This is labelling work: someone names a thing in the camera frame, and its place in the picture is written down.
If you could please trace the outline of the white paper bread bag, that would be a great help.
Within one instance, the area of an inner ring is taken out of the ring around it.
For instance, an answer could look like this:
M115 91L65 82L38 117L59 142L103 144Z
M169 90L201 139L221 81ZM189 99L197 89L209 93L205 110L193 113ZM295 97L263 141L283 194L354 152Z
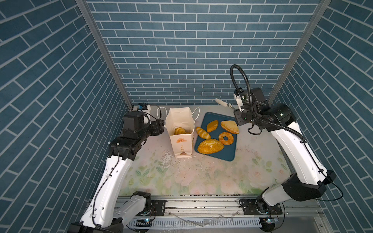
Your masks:
M194 111L189 107L161 108L164 108L167 113L165 127L175 158L192 158L195 122L199 117L200 107L197 107Z

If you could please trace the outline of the large twisted ring bread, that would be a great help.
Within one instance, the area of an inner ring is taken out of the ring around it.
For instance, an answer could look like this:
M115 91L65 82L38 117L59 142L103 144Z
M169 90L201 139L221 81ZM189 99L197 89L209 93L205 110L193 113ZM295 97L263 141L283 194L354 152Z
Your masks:
M187 134L186 130L182 127L178 127L174 131L175 135Z

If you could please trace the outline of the metal tongs white tips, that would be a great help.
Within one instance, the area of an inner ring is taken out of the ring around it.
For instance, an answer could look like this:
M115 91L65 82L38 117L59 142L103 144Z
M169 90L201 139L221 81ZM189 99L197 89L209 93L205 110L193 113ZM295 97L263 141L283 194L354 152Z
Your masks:
M220 100L220 99L218 99L218 98L215 99L215 102L218 103L218 104L221 105L221 106L229 107L229 108L232 109L233 111L236 110L236 108L234 108L234 107L232 106L232 104L227 103L227 102L224 102L224 101L222 101L222 100Z

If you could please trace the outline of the orange oval bread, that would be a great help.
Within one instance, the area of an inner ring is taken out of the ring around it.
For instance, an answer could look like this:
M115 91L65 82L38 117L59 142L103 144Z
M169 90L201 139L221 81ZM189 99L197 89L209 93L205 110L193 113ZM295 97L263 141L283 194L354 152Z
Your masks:
M207 132L210 133L210 132L216 130L217 127L218 127L218 125L219 125L219 121L218 120L214 120L214 121L210 122L207 125Z

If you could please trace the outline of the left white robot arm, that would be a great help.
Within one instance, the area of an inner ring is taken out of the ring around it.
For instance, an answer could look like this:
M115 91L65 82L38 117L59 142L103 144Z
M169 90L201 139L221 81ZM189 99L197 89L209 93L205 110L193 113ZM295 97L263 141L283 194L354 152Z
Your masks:
M124 178L136 155L150 136L164 133L164 120L144 123L149 114L127 113L120 135L109 144L103 176L91 203L79 222L72 223L69 233L121 233L136 215L152 210L151 195L136 191L118 211L115 204Z

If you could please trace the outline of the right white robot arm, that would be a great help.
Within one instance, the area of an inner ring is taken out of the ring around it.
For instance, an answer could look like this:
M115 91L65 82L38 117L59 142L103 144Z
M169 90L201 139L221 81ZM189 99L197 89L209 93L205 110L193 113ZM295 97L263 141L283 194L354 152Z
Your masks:
M258 212L266 214L277 204L289 199L303 202L320 198L326 186L335 180L335 172L327 170L318 160L287 105L266 107L261 112L261 120L254 118L254 111L248 105L236 109L234 115L240 126L251 123L270 132L295 169L282 184L265 189L256 198Z

